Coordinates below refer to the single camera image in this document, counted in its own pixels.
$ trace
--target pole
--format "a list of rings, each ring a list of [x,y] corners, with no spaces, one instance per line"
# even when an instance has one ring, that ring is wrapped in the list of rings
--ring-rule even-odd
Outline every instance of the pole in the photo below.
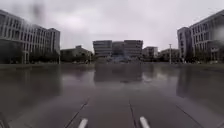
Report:
[[[169,45],[170,45],[170,64],[171,64],[171,63],[172,63],[172,59],[171,59],[171,57],[172,57],[172,56],[171,56],[171,45],[172,45],[172,44],[169,44]]]

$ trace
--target tree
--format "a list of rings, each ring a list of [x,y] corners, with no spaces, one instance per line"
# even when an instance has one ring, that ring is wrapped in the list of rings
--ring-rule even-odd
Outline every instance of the tree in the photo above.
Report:
[[[1,63],[21,63],[22,62],[22,47],[16,41],[0,41],[0,62]]]

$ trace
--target road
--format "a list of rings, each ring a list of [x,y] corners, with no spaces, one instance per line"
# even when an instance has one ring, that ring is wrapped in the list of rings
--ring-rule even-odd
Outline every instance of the road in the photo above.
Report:
[[[224,128],[223,73],[164,64],[63,65],[0,71],[12,128]]]

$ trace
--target building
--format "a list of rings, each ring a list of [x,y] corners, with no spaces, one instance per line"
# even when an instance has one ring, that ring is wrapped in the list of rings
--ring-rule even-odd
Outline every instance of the building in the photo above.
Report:
[[[171,49],[171,59],[172,62],[178,62],[179,61],[179,49]],[[170,59],[170,49],[165,49],[159,52],[158,58],[160,58],[160,61],[166,61],[168,62]]]
[[[112,54],[112,40],[93,41],[95,56],[98,58],[106,58]]]
[[[157,58],[158,57],[158,47],[148,46],[142,50],[142,55],[145,58]]]
[[[142,40],[125,40],[124,41],[124,51],[125,55],[130,58],[140,58],[142,56]]]
[[[128,58],[138,59],[142,55],[142,45],[143,41],[141,40],[93,41],[94,52],[98,58],[122,55]]]
[[[189,61],[193,57],[191,30],[183,27],[177,31],[179,55],[183,61]]]
[[[79,57],[87,57],[87,58],[91,59],[92,54],[93,53],[91,51],[82,48],[81,45],[78,45],[75,48],[62,49],[61,50],[61,60],[62,61],[73,61],[73,60],[75,60],[75,58],[79,58]]]
[[[194,57],[202,60],[223,61],[223,15],[224,10],[186,28],[191,33],[191,36],[187,38],[188,40],[191,38]]]
[[[22,61],[29,62],[29,54],[35,50],[42,53],[60,54],[60,32],[28,23],[24,19],[0,10],[0,43],[14,42],[21,46]]]

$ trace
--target low-rise building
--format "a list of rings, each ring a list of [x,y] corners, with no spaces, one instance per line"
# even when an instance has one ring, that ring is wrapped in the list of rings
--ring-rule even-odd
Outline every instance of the low-rise building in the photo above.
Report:
[[[142,50],[143,58],[157,58],[158,57],[158,47],[148,46]]]
[[[158,58],[160,58],[161,61],[168,62],[170,59],[170,50],[171,50],[171,60],[172,62],[178,62],[180,61],[180,55],[178,49],[165,49],[159,52]]]
[[[61,60],[62,61],[75,61],[76,59],[91,59],[93,53],[89,50],[82,48],[81,45],[76,46],[71,49],[61,50]]]

